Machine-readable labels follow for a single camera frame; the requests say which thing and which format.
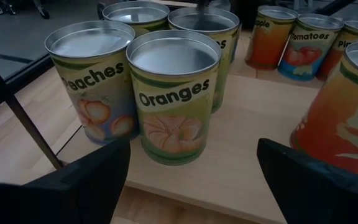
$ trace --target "peach illustration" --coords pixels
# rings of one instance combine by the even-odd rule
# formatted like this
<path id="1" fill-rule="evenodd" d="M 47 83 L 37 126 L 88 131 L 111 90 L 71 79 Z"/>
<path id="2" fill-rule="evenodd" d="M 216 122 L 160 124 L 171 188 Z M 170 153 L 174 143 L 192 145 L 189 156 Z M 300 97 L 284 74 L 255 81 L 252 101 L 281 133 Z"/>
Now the peach illustration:
<path id="1" fill-rule="evenodd" d="M 110 107 L 100 101 L 78 100 L 77 102 L 81 122 L 84 125 L 92 122 L 93 124 L 101 124 L 109 119 Z"/>
<path id="2" fill-rule="evenodd" d="M 86 133 L 88 133 L 92 138 L 99 139 L 99 140 L 104 140 L 106 138 L 104 131 L 93 124 L 89 124 L 84 128 Z"/>
<path id="3" fill-rule="evenodd" d="M 145 135 L 157 148 L 169 152 L 191 152 L 199 148 L 204 136 L 199 135 L 201 122 L 184 116 L 149 116 L 143 123 Z"/>
<path id="4" fill-rule="evenodd" d="M 111 134 L 114 136 L 123 136 L 131 133 L 135 126 L 135 121 L 130 116 L 121 116 L 110 124 Z"/>

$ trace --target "peaches can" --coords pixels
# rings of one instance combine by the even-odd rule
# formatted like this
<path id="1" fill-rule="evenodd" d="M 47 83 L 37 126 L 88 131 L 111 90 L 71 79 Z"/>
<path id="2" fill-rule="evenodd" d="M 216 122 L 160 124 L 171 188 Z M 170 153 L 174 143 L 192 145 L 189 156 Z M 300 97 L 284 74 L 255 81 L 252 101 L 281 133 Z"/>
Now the peaches can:
<path id="1" fill-rule="evenodd" d="M 358 174 L 358 42 L 349 45 L 291 135 L 293 148 Z"/>
<path id="2" fill-rule="evenodd" d="M 246 55 L 246 64 L 275 70 L 298 13 L 280 6 L 260 6 Z"/>
<path id="3" fill-rule="evenodd" d="M 142 146 L 153 160 L 186 164 L 203 152 L 221 48 L 187 30 L 156 31 L 127 48 Z"/>
<path id="4" fill-rule="evenodd" d="M 227 75 L 229 74 L 234 47 L 239 38 L 239 18 L 226 10 L 206 7 L 200 20 L 195 7 L 184 7 L 168 15 L 171 29 L 188 30 L 207 35 L 219 44 L 222 57 L 219 63 L 212 113 L 217 112 L 223 104 Z"/>
<path id="5" fill-rule="evenodd" d="M 298 16 L 278 71 L 298 81 L 314 79 L 343 26 L 342 21 L 329 16 L 312 13 Z"/>
<path id="6" fill-rule="evenodd" d="M 345 24 L 344 28 L 340 31 L 316 74 L 316 78 L 322 81 L 327 80 L 328 75 L 339 63 L 346 47 L 358 42 L 358 17 L 345 18 L 343 23 Z"/>
<path id="7" fill-rule="evenodd" d="M 129 25 L 91 21 L 56 30 L 45 40 L 85 133 L 96 144 L 139 133 L 125 55 L 134 37 Z"/>

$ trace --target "oranges can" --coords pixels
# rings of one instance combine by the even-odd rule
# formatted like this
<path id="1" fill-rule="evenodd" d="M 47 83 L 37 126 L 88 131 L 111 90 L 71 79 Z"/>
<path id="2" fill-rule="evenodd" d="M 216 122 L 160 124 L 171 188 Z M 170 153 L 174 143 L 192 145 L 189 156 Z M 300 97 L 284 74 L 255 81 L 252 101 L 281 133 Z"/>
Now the oranges can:
<path id="1" fill-rule="evenodd" d="M 179 165 L 204 150 L 221 48 L 186 30 L 145 34 L 127 49 L 145 152 Z"/>
<path id="2" fill-rule="evenodd" d="M 323 64 L 320 66 L 316 77 L 325 81 L 334 67 L 340 61 L 343 51 L 354 42 L 358 42 L 358 17 L 345 18 L 344 28 L 340 31 L 333 46 L 330 48 Z"/>
<path id="3" fill-rule="evenodd" d="M 125 55 L 134 38 L 129 25 L 91 21 L 56 30 L 45 40 L 85 133 L 95 143 L 138 135 Z"/>
<path id="4" fill-rule="evenodd" d="M 298 13 L 280 6 L 260 6 L 249 43 L 246 63 L 260 70 L 274 70 Z"/>
<path id="5" fill-rule="evenodd" d="M 291 145 L 358 174 L 358 42 L 346 48 L 292 133 Z"/>

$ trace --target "food can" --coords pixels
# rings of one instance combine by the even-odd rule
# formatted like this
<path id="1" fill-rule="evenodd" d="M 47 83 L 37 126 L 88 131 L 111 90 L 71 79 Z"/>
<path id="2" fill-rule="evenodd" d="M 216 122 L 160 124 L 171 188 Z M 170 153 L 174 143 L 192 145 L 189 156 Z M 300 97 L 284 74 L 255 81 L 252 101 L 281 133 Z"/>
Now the food can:
<path id="1" fill-rule="evenodd" d="M 85 133 L 95 143 L 139 133 L 125 55 L 134 38 L 129 25 L 91 21 L 63 27 L 45 39 Z"/>
<path id="2" fill-rule="evenodd" d="M 292 133 L 291 145 L 358 174 L 358 42 L 346 48 Z"/>
<path id="3" fill-rule="evenodd" d="M 186 30 L 145 34 L 127 49 L 145 152 L 179 165 L 196 159 L 208 136 L 221 49 Z"/>
<path id="4" fill-rule="evenodd" d="M 298 17 L 294 10 L 260 6 L 246 55 L 246 64 L 259 70 L 275 70 L 288 35 Z"/>
<path id="5" fill-rule="evenodd" d="M 343 25 L 329 16 L 299 15 L 278 71 L 294 80 L 312 80 Z"/>
<path id="6" fill-rule="evenodd" d="M 223 9 L 206 7 L 200 17 L 195 7 L 184 7 L 171 12 L 168 15 L 168 21 L 171 29 L 189 30 L 207 35 L 221 46 L 222 59 L 212 108 L 212 113 L 214 113 L 222 106 L 224 87 L 240 20 L 235 14 Z"/>
<path id="7" fill-rule="evenodd" d="M 128 1 L 112 4 L 103 9 L 106 20 L 128 24 L 136 37 L 156 30 L 168 29 L 168 6 L 151 1 Z"/>
<path id="8" fill-rule="evenodd" d="M 358 17 L 345 18 L 343 23 L 345 24 L 344 28 L 339 32 L 316 74 L 316 77 L 322 81 L 327 79 L 331 70 L 338 64 L 345 48 L 354 42 L 358 42 Z"/>

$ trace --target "tomato illustration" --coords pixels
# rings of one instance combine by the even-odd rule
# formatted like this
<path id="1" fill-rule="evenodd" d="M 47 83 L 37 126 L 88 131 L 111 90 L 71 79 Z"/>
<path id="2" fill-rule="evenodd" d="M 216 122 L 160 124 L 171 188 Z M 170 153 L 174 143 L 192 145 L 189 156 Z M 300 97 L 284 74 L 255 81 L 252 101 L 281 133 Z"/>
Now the tomato illustration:
<path id="1" fill-rule="evenodd" d="M 284 60 L 293 66 L 310 65 L 320 58 L 322 51 L 313 47 L 302 47 L 299 50 L 289 46 L 284 53 Z"/>

